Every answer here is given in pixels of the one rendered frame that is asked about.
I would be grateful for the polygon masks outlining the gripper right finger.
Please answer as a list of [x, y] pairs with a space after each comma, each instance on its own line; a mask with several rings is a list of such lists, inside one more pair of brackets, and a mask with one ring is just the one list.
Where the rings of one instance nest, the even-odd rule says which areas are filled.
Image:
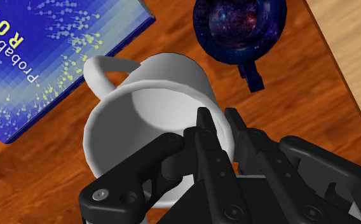
[[243, 175], [262, 174], [289, 224], [361, 224], [361, 166], [300, 137], [274, 142], [227, 108], [234, 159]]

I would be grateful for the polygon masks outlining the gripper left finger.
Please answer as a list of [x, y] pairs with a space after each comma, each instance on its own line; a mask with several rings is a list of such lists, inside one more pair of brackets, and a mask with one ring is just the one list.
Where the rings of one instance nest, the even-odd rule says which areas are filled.
[[207, 108], [183, 135], [166, 132], [84, 187], [82, 224], [142, 224], [165, 193], [194, 184], [157, 224], [251, 224], [242, 189]]

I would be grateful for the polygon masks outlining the white mug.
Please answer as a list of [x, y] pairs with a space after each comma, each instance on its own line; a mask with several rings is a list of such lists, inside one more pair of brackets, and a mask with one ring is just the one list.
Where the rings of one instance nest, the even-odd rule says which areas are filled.
[[85, 62], [83, 76], [100, 100], [83, 133], [86, 162], [96, 178], [162, 133], [182, 134], [196, 125], [199, 107], [210, 110], [221, 148], [233, 158], [231, 127], [193, 59], [158, 53], [136, 62], [99, 55]]

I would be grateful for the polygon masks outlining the dark blue galaxy mug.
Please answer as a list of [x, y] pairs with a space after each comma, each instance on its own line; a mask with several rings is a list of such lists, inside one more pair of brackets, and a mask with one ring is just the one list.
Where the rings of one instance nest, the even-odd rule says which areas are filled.
[[193, 27], [205, 53], [237, 65], [253, 93], [264, 89], [255, 62], [280, 39], [286, 17], [286, 0], [196, 0]]

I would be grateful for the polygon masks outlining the blue book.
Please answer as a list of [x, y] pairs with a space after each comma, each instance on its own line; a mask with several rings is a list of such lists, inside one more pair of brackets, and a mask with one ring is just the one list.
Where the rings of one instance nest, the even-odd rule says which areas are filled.
[[155, 17], [143, 0], [0, 0], [0, 142], [10, 144]]

